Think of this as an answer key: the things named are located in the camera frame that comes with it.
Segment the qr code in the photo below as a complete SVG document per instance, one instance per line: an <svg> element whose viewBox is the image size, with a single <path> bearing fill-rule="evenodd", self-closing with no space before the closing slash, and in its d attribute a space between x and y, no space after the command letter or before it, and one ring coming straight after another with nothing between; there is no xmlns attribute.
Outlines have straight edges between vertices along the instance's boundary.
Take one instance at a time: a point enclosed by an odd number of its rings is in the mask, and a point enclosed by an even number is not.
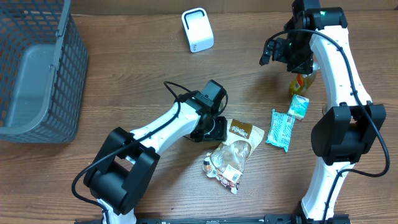
<svg viewBox="0 0 398 224"><path fill-rule="evenodd" d="M235 174L235 175L232 177L232 181L233 181L233 182L236 182L236 181L238 180L238 178L239 178L239 174Z"/></svg>

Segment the gray plastic bin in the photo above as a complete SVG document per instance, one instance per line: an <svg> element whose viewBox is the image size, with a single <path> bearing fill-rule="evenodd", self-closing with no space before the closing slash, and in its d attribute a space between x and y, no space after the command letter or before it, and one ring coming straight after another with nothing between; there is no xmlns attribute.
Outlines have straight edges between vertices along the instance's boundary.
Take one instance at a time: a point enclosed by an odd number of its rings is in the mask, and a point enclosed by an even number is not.
<svg viewBox="0 0 398 224"><path fill-rule="evenodd" d="M72 141L87 66L70 0L0 0L0 139Z"/></svg>

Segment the white label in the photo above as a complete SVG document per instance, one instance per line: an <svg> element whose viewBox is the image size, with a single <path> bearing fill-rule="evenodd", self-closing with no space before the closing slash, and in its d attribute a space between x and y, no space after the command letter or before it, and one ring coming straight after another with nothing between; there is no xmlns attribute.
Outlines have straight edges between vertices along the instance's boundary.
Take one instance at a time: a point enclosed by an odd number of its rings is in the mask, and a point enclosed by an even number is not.
<svg viewBox="0 0 398 224"><path fill-rule="evenodd" d="M241 175L242 175L241 171L235 169L229 164L226 167L225 171L223 172L223 176L234 184L236 184L236 181L239 180Z"/></svg>

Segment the wooden table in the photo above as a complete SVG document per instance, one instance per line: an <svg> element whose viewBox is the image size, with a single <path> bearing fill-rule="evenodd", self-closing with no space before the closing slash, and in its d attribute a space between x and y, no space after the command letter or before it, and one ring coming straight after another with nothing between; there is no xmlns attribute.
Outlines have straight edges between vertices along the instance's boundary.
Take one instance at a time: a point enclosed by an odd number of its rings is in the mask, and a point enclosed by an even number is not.
<svg viewBox="0 0 398 224"><path fill-rule="evenodd" d="M391 169L372 179L350 174L336 213L353 223L397 223L398 209L398 13L347 12L351 50L373 102L383 103L381 133L389 146ZM61 224L101 218L98 207L77 200L73 178L95 157L115 127L144 126L166 112L172 95L163 81L201 90L214 79L228 91L224 115L268 133L271 110L286 112L294 75L284 64L260 67L265 40L283 29L291 13L210 14L215 46L189 52L180 15L75 16L90 53L90 68L76 140L69 145L0 146L0 223ZM237 195L202 171L217 143L178 140L162 154L150 186L136 208L139 217L253 217L291 213L305 195L315 165L310 131L326 101L322 76L309 89L310 107L294 126L288 153L265 144L248 159ZM379 172L384 155L376 141L356 168ZM90 197L83 183L78 191Z"/></svg>

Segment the teal and white packet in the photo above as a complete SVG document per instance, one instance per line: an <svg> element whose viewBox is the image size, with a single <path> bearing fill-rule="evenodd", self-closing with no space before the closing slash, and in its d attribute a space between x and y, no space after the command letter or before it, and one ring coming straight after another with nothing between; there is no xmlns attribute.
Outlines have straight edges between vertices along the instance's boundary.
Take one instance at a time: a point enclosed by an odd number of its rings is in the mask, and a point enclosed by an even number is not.
<svg viewBox="0 0 398 224"><path fill-rule="evenodd" d="M287 114L302 120L307 112L308 104L310 104L310 100L308 98L295 94L292 98L292 103L290 104Z"/></svg>
<svg viewBox="0 0 398 224"><path fill-rule="evenodd" d="M273 109L271 127L266 143L282 147L287 152L289 150L290 138L292 137L294 121L294 117L275 112L275 109Z"/></svg>

